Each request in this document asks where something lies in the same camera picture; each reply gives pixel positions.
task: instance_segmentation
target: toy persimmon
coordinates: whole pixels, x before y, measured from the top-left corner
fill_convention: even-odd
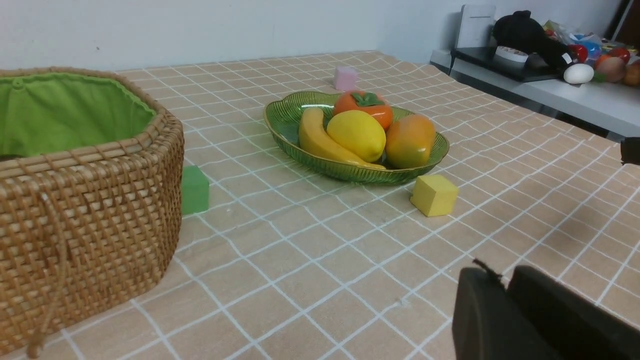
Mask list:
[[[373,116],[386,131],[394,121],[391,106],[378,94],[364,91],[344,92],[335,101],[333,116],[349,110],[360,110]]]

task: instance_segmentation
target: basket handle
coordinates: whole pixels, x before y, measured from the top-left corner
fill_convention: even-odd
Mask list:
[[[45,210],[47,213],[47,217],[49,218],[50,223],[53,225],[53,231],[58,237],[58,254],[60,255],[60,261],[58,262],[58,280],[56,281],[56,292],[49,304],[48,310],[45,312],[45,316],[40,324],[40,327],[37,327],[33,334],[29,339],[29,344],[27,346],[27,356],[30,359],[37,359],[42,354],[42,350],[44,349],[44,338],[47,334],[47,330],[49,329],[49,324],[53,319],[54,314],[58,308],[58,304],[60,302],[60,297],[62,296],[62,289],[65,284],[65,279],[67,278],[67,241],[65,241],[64,234],[62,232],[62,228],[60,227],[60,223],[56,221],[56,209],[54,208],[51,199],[46,193],[42,193],[40,198],[44,202]]]

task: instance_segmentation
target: persimmon calyx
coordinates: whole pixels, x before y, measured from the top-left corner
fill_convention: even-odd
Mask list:
[[[356,105],[359,108],[366,108],[368,106],[376,106],[376,105],[386,105],[384,101],[382,101],[376,94],[372,92],[366,92],[364,94],[353,93],[351,94],[353,99],[356,101]]]

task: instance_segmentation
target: pink foam block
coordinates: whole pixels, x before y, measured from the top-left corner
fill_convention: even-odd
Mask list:
[[[356,89],[358,72],[353,67],[338,66],[335,68],[333,76],[333,87],[340,91],[351,91]]]

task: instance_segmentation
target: yellow foam block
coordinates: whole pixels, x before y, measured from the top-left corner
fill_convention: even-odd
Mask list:
[[[427,217],[440,217],[453,211],[458,187],[442,175],[423,175],[415,180],[411,203]]]

